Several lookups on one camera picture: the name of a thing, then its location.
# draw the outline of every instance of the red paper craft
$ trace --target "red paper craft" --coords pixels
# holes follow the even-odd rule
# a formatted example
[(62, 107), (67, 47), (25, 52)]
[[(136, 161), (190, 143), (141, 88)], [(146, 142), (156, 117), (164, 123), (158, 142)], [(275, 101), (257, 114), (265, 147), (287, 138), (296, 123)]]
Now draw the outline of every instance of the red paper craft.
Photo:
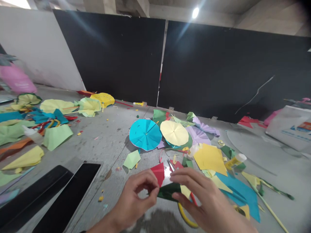
[(160, 163), (159, 165), (156, 165), (151, 168), (151, 171), (155, 174), (155, 177), (158, 180), (158, 184), (161, 187), (164, 181), (164, 165), (163, 163)]

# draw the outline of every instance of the purple paper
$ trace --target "purple paper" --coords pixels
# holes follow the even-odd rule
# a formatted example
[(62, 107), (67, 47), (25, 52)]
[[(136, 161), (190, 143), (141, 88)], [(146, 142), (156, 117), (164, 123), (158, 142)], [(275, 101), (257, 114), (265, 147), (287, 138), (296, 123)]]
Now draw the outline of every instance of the purple paper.
[(204, 123), (201, 123), (198, 117), (195, 116), (192, 121), (193, 121), (193, 123), (195, 123), (195, 125), (197, 127), (199, 127), (204, 132), (211, 133), (211, 134), (215, 135), (215, 137), (217, 137), (217, 138), (220, 136), (219, 130), (217, 130), (213, 127), (209, 127), (208, 125), (206, 125)]
[(161, 139), (160, 144), (157, 146), (158, 149), (165, 147), (164, 141)]
[(194, 126), (188, 126), (185, 129), (188, 131), (188, 133), (192, 137), (192, 145), (197, 145), (199, 143), (205, 143), (207, 145), (211, 145), (211, 141), (209, 140), (206, 133), (204, 133), (202, 130)]

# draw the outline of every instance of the blue paper umbrella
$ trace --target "blue paper umbrella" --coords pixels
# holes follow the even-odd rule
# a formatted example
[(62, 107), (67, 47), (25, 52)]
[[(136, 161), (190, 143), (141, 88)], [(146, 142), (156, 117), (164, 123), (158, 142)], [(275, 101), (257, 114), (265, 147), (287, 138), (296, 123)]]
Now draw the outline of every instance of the blue paper umbrella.
[(155, 149), (162, 139), (160, 128), (152, 120), (140, 119), (132, 124), (130, 141), (146, 151)]

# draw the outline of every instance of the scissors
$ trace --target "scissors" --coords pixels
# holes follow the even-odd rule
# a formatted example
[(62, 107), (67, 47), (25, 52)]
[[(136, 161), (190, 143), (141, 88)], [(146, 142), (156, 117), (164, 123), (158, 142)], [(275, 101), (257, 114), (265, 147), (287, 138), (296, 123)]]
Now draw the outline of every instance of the scissors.
[[(172, 171), (174, 172), (174, 171), (175, 171), (175, 168), (174, 168), (173, 164), (172, 164), (169, 160), (167, 160), (167, 162), (168, 162), (168, 165), (170, 166), (170, 168), (172, 169)], [(198, 204), (197, 204), (197, 202), (196, 202), (196, 200), (195, 200), (194, 195), (193, 195), (192, 192), (190, 193), (190, 198), (191, 198), (190, 201), (191, 201), (192, 203), (194, 203), (196, 206), (198, 206)], [(191, 220), (189, 220), (189, 219), (187, 218), (187, 216), (185, 215), (184, 209), (182, 208), (182, 205), (181, 205), (179, 202), (178, 202), (178, 209), (179, 209), (179, 211), (180, 211), (180, 214), (181, 214), (182, 218), (185, 220), (185, 222), (186, 222), (190, 227), (192, 227), (192, 228), (198, 228), (198, 227), (199, 227), (196, 223), (192, 222)]]

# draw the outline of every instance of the black board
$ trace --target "black board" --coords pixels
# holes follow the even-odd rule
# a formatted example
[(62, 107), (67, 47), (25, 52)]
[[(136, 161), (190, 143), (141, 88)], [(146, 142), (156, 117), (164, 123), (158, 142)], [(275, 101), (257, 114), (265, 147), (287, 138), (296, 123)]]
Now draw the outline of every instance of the black board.
[(165, 20), (53, 12), (88, 91), (156, 106)]
[(310, 48), (307, 37), (169, 21), (158, 106), (232, 123), (263, 120), (284, 98), (311, 98)]

